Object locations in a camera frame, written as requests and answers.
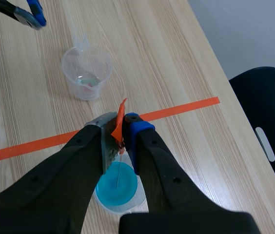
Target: black chair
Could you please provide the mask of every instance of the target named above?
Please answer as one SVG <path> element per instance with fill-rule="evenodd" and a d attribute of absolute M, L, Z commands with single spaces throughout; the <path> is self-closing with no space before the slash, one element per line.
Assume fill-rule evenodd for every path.
<path fill-rule="evenodd" d="M 249 70 L 230 84 L 253 130 L 263 129 L 275 155 L 275 68 Z M 270 164 L 275 172 L 275 161 Z"/>

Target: wood grain surface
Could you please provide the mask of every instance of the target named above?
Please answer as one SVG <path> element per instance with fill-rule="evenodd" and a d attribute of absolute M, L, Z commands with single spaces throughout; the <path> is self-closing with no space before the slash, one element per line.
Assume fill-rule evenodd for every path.
<path fill-rule="evenodd" d="M 218 96 L 219 105 L 152 123 L 210 199 L 275 233 L 275 174 L 187 1 L 69 2 L 79 37 L 111 55 L 112 77 L 94 101 L 68 93 L 60 60 L 72 40 L 61 1 L 41 1 L 48 25 L 38 32 L 0 13 L 0 148 L 80 129 L 126 97 L 126 111 L 142 114 Z M 0 192 L 60 147 L 0 161 Z M 83 232 L 117 233 L 118 221 L 92 199 Z"/>

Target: orange flag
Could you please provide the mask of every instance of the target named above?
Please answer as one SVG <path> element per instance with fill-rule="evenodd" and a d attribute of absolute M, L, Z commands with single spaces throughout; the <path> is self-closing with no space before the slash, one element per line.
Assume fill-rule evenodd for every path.
<path fill-rule="evenodd" d="M 126 102 L 127 98 L 122 101 L 122 103 L 119 106 L 119 111 L 116 119 L 116 129 L 112 132 L 112 136 L 120 143 L 122 144 L 122 120 L 124 117 L 124 103 Z"/>

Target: orange tape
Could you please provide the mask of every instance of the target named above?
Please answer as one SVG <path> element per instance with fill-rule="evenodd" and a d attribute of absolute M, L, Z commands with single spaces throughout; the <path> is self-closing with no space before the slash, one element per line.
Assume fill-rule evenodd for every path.
<path fill-rule="evenodd" d="M 140 115 L 140 117 L 145 121 L 153 121 L 156 119 L 174 116 L 177 114 L 197 110 L 206 106 L 211 106 L 219 103 L 220 103 L 220 100 L 218 97 L 212 97 L 201 101 L 195 101 L 195 102 L 187 103 L 180 106 L 174 106 L 167 109 L 162 109 L 159 111 L 142 114 Z"/>
<path fill-rule="evenodd" d="M 181 114 L 184 112 L 196 110 L 199 108 L 219 104 L 220 101 L 218 97 L 212 97 L 201 101 L 196 101 L 180 106 L 175 106 L 159 111 L 154 111 L 146 114 L 140 115 L 140 117 L 145 121 L 152 121 L 160 118 L 165 118 L 177 114 Z M 73 131 L 70 133 L 64 133 L 56 136 L 47 137 L 40 140 L 35 140 L 31 142 L 27 142 L 20 145 L 11 146 L 8 148 L 0 149 L 0 160 L 8 159 L 11 157 L 31 153 L 38 150 L 43 150 L 52 146 L 65 144 L 67 143 L 76 133 L 77 131 Z"/>
<path fill-rule="evenodd" d="M 51 136 L 43 138 L 40 140 L 30 141 L 24 144 L 11 146 L 8 148 L 0 149 L 0 160 L 15 157 L 18 155 L 23 155 L 31 153 L 38 150 L 43 150 L 50 148 L 52 146 L 57 146 L 60 144 L 67 143 L 78 131 L 73 131 L 69 133 L 64 133 L 56 136 Z"/>

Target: plastic measuring cup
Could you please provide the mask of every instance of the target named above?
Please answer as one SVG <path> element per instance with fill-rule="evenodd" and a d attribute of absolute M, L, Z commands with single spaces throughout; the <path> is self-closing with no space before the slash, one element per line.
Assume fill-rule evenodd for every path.
<path fill-rule="evenodd" d="M 121 162 L 120 155 L 115 158 L 99 180 L 94 196 L 103 209 L 117 215 L 130 213 L 146 201 L 142 182 L 134 173 L 129 155 L 123 154 Z"/>
<path fill-rule="evenodd" d="M 82 100 L 94 100 L 110 78 L 113 64 L 110 55 L 99 48 L 73 47 L 63 55 L 61 68 L 71 94 Z"/>

